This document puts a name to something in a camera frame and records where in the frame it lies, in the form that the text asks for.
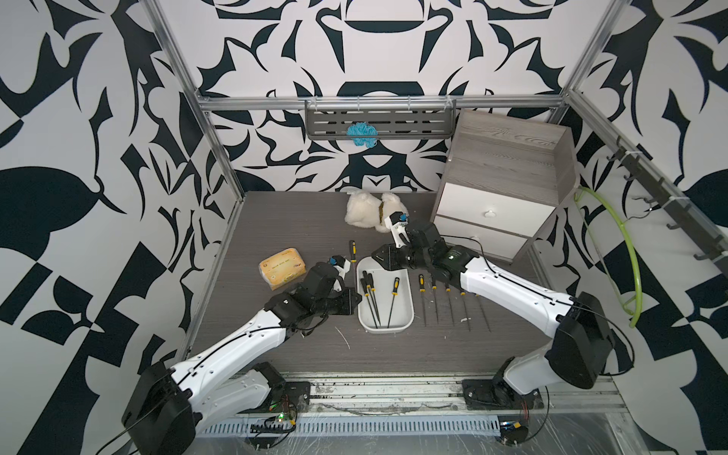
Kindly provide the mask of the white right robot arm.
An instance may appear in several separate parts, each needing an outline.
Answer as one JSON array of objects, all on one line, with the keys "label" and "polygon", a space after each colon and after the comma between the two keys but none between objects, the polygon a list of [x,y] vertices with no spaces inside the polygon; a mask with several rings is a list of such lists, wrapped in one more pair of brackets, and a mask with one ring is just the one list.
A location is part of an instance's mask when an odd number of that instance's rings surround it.
[{"label": "white right robot arm", "polygon": [[582,293],[560,293],[491,264],[466,246],[450,245],[430,222],[411,221],[403,212],[385,220],[394,240],[373,253],[388,271],[425,269],[432,278],[493,301],[540,329],[550,341],[525,356],[508,358],[487,381],[480,406],[519,407],[534,392],[557,383],[589,390],[602,375],[615,346],[600,301]]}]

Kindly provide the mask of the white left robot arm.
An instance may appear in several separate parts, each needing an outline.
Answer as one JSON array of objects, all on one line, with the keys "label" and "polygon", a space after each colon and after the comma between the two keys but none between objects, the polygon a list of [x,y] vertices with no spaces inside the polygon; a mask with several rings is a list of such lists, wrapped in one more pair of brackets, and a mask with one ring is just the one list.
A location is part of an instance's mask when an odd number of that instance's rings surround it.
[{"label": "white left robot arm", "polygon": [[361,297],[345,284],[350,269],[340,255],[319,262],[212,347],[172,367],[149,366],[121,417],[136,451],[182,454],[202,430],[276,400],[284,379],[259,357],[293,335],[311,335],[331,316],[354,314]]}]

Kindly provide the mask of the white plastic storage box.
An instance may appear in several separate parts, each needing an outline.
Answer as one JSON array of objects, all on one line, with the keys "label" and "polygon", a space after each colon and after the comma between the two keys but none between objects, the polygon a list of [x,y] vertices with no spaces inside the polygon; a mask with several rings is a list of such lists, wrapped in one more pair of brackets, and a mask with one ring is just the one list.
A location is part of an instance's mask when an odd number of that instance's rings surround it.
[{"label": "white plastic storage box", "polygon": [[[375,284],[375,297],[377,297],[381,318],[378,329],[375,329],[373,325],[370,309],[360,283],[360,279],[365,278],[366,272],[373,275],[373,283]],[[394,302],[391,328],[388,329],[387,320],[392,301],[392,282],[395,276],[400,278],[400,285]],[[358,280],[358,293],[363,297],[363,301],[358,307],[358,320],[366,332],[374,335],[397,334],[404,332],[413,324],[415,316],[413,295],[411,295],[409,272],[406,269],[388,271],[372,257],[365,257],[359,259],[356,263],[356,279]]]}]

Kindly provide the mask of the yellow sponge block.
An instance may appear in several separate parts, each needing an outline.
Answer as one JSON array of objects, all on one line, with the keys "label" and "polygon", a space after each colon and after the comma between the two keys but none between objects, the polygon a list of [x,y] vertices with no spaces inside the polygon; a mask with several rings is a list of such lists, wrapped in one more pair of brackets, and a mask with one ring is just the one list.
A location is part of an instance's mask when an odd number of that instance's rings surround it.
[{"label": "yellow sponge block", "polygon": [[276,290],[303,276],[306,265],[295,248],[287,248],[261,261],[259,272],[270,289]]}]

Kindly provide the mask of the white plush toy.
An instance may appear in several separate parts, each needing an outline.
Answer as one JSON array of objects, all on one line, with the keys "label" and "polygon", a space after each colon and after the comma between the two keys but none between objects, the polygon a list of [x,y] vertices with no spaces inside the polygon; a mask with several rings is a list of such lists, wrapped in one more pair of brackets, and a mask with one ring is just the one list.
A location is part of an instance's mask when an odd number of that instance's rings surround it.
[{"label": "white plush toy", "polygon": [[367,191],[355,191],[349,195],[344,221],[353,227],[389,233],[385,220],[394,212],[409,213],[394,193],[382,193],[381,197],[377,197]]}]

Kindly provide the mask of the grey wooden drawer cabinet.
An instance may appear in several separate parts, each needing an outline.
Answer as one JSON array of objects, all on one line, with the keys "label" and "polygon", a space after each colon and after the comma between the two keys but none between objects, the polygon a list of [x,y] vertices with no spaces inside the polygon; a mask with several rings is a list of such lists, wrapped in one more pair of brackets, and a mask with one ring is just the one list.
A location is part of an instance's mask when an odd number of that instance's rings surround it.
[{"label": "grey wooden drawer cabinet", "polygon": [[[570,128],[464,111],[431,215],[441,235],[512,263],[579,183]],[[494,210],[495,218],[483,213]]]}]

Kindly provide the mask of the teal crumpled cloth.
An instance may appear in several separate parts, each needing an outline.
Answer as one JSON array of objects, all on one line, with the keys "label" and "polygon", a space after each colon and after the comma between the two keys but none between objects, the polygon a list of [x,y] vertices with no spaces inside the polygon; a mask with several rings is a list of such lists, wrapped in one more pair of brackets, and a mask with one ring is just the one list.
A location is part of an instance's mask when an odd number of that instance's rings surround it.
[{"label": "teal crumpled cloth", "polygon": [[351,124],[347,128],[346,135],[356,146],[367,149],[377,146],[377,129],[373,125],[369,125],[369,123],[357,122]]}]

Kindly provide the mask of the grey slotted wall shelf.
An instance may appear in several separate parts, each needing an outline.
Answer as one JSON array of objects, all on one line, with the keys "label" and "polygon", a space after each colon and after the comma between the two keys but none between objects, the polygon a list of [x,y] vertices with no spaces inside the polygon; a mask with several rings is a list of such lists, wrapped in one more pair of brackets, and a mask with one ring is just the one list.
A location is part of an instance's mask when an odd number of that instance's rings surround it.
[{"label": "grey slotted wall shelf", "polygon": [[311,140],[350,140],[347,128],[357,122],[373,125],[379,140],[444,140],[452,136],[456,123],[455,109],[448,105],[344,109],[311,104],[305,108],[304,118],[306,134]]}]

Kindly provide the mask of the grey wall hook rail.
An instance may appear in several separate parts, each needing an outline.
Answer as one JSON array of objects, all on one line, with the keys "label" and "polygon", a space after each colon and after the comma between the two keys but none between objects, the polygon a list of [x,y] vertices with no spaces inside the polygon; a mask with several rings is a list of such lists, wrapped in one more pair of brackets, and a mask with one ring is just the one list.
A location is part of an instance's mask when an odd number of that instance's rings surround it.
[{"label": "grey wall hook rail", "polygon": [[676,185],[657,169],[640,150],[629,150],[629,142],[621,136],[615,141],[616,149],[610,161],[617,161],[628,171],[627,181],[636,180],[648,193],[644,198],[650,206],[657,205],[672,220],[671,231],[682,231],[699,248],[694,259],[710,261],[727,274],[727,237]]}]

